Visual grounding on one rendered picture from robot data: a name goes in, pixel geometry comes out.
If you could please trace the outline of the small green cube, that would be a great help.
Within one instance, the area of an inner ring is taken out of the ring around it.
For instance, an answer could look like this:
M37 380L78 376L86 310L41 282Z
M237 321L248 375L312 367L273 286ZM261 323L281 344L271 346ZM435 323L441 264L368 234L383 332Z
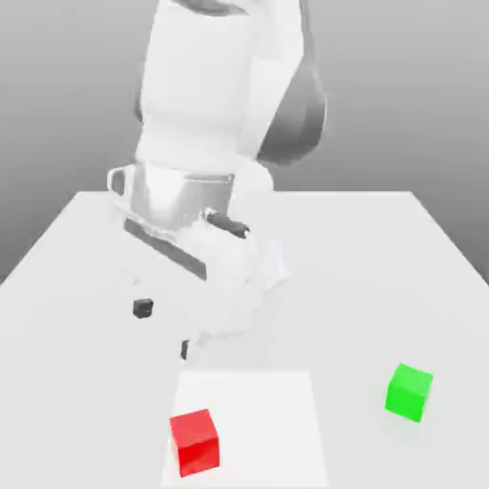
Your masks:
M424 413L434 376L400 363L389 382L385 409L419 423Z

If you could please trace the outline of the small red cube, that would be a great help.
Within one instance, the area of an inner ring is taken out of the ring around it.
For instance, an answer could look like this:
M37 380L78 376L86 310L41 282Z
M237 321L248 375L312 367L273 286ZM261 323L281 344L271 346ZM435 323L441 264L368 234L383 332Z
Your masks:
M182 478L221 465L220 438L208 409L170 418Z

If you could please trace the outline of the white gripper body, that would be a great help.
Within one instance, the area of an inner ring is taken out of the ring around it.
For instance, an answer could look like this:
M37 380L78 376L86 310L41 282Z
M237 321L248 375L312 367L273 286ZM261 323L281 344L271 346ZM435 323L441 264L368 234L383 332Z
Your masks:
M174 235L144 229L121 203L113 214L120 261L196 329L228 335L250 327L267 291L265 239L212 208Z

